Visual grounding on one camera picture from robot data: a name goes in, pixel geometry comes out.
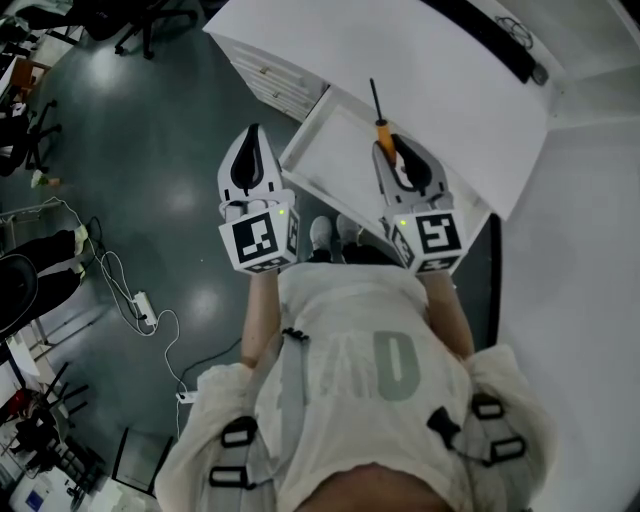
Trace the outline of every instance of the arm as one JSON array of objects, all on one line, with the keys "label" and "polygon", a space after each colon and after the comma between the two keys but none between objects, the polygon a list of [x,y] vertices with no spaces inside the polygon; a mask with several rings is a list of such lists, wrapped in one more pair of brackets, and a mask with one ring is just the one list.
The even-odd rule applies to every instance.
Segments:
[{"label": "arm", "polygon": [[247,315],[242,331],[242,363],[255,368],[269,340],[280,328],[278,272],[251,277]]},{"label": "arm", "polygon": [[427,290],[427,323],[434,334],[455,355],[467,359],[474,353],[473,336],[458,294],[448,272],[420,276]]}]

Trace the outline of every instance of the office chair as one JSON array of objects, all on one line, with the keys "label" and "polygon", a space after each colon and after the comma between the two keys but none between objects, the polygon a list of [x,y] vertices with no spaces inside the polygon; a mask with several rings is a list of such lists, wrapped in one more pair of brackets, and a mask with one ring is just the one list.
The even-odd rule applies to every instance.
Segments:
[{"label": "office chair", "polygon": [[161,18],[189,16],[191,21],[198,19],[194,10],[162,8],[169,0],[76,0],[65,15],[46,11],[30,5],[20,9],[16,16],[23,18],[31,30],[83,25],[92,39],[104,41],[116,35],[125,25],[131,24],[127,33],[115,46],[116,54],[124,55],[123,43],[142,30],[144,58],[152,59],[151,26]]},{"label": "office chair", "polygon": [[0,119],[0,147],[13,146],[8,157],[0,157],[0,176],[9,176],[19,167],[26,158],[26,169],[38,168],[46,173],[49,168],[42,165],[38,144],[47,135],[53,132],[61,132],[62,125],[57,124],[46,130],[42,129],[45,117],[50,107],[55,108],[58,102],[53,100],[47,103],[33,128],[30,128],[36,112],[25,112],[16,117]]},{"label": "office chair", "polygon": [[193,10],[184,9],[166,9],[162,8],[169,2],[169,0],[160,0],[148,9],[145,9],[140,13],[139,17],[135,21],[131,21],[131,27],[127,30],[127,33],[122,36],[120,41],[116,43],[116,54],[124,55],[124,48],[122,45],[131,36],[136,35],[142,30],[142,44],[144,46],[144,58],[152,59],[153,52],[151,51],[151,26],[153,22],[163,18],[175,18],[176,16],[189,16],[191,21],[198,19],[198,13]]}]

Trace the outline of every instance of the cabinet drawer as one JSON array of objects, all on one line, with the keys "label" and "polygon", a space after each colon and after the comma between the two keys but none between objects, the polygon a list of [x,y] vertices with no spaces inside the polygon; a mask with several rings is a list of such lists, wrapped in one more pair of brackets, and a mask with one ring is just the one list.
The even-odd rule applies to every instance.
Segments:
[{"label": "cabinet drawer", "polygon": [[275,108],[276,110],[279,110],[283,114],[289,117],[292,117],[296,121],[299,121],[301,123],[304,122],[306,115],[300,112],[299,110],[288,108],[286,105],[283,105],[282,103],[279,103],[277,100],[274,100],[271,96],[267,96],[266,94],[263,94],[261,92],[255,92],[255,95],[256,95],[256,98],[258,98],[263,103],[266,103],[267,105]]},{"label": "cabinet drawer", "polygon": [[298,103],[301,105],[305,105],[307,107],[312,107],[315,103],[320,99],[311,97],[309,94],[305,93],[302,89],[291,86],[290,84],[285,84],[274,80],[273,78],[262,75],[260,73],[256,73],[253,70],[242,66],[241,64],[233,63],[232,65],[236,68],[236,71],[242,75],[245,82],[255,82],[257,84],[262,85],[266,89],[271,89],[273,92],[283,92],[288,96],[295,98]]},{"label": "cabinet drawer", "polygon": [[216,43],[238,70],[262,76],[277,84],[288,87],[315,103],[326,89],[321,78],[305,71],[275,55],[258,48],[212,34]]},{"label": "cabinet drawer", "polygon": [[257,80],[252,80],[251,82],[247,82],[247,85],[252,89],[258,89],[262,91],[264,94],[268,94],[273,96],[275,99],[281,99],[285,103],[290,103],[292,107],[297,107],[300,110],[303,110],[305,113],[308,113],[311,110],[313,104],[309,100],[300,100],[296,96],[292,96],[284,91],[279,91],[278,89],[268,87]]}]

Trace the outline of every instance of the white t-shirt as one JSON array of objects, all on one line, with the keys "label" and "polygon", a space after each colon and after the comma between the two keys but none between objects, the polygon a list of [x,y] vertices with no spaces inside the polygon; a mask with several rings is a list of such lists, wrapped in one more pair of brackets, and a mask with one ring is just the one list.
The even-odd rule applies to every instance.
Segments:
[{"label": "white t-shirt", "polygon": [[[459,505],[454,499],[468,494],[464,468],[426,423],[445,406],[462,424],[471,383],[425,323],[424,286],[399,267],[321,263],[287,270],[280,290],[310,342],[304,429],[276,489],[278,510],[294,511],[332,474],[370,463],[410,473]],[[256,404],[272,456],[281,439],[281,371],[280,360]]]},{"label": "white t-shirt", "polygon": [[[523,414],[535,424],[527,443],[542,447],[536,463],[544,481],[553,458],[552,430],[512,352],[496,347],[463,365],[427,326],[426,292],[408,271],[300,264],[280,276],[280,298],[283,321],[291,319],[310,342],[304,427],[289,471],[276,487],[278,511],[294,511],[332,474],[370,463],[422,479],[456,511],[472,510],[460,458],[426,426],[443,406],[462,425],[472,381],[491,388],[512,409],[524,404]],[[256,402],[272,456],[280,450],[281,370],[278,361]],[[244,366],[231,365],[200,377],[189,423],[156,482],[165,512],[198,510],[203,493],[215,492],[207,478],[220,456],[219,435],[240,416],[250,375]]]}]

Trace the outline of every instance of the shoe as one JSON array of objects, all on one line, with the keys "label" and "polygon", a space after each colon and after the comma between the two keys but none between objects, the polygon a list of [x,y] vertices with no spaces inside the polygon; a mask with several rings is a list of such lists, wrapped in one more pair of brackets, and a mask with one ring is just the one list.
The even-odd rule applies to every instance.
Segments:
[{"label": "shoe", "polygon": [[331,235],[333,228],[331,227],[331,221],[328,217],[316,217],[311,224],[311,245],[313,250],[323,249],[325,251],[331,251]]},{"label": "shoe", "polygon": [[342,214],[338,215],[338,218],[336,219],[336,228],[338,229],[338,236],[340,237],[342,247],[358,243],[360,226],[353,222],[349,217]]},{"label": "shoe", "polygon": [[82,263],[76,263],[73,266],[73,271],[80,275],[80,284],[82,284],[82,281],[84,281],[84,278],[87,276],[87,271],[85,270],[84,265],[82,265]]},{"label": "shoe", "polygon": [[80,256],[84,250],[84,242],[89,238],[89,232],[84,224],[80,224],[80,226],[73,230],[73,234],[76,237],[76,249],[74,254],[76,256]]}]

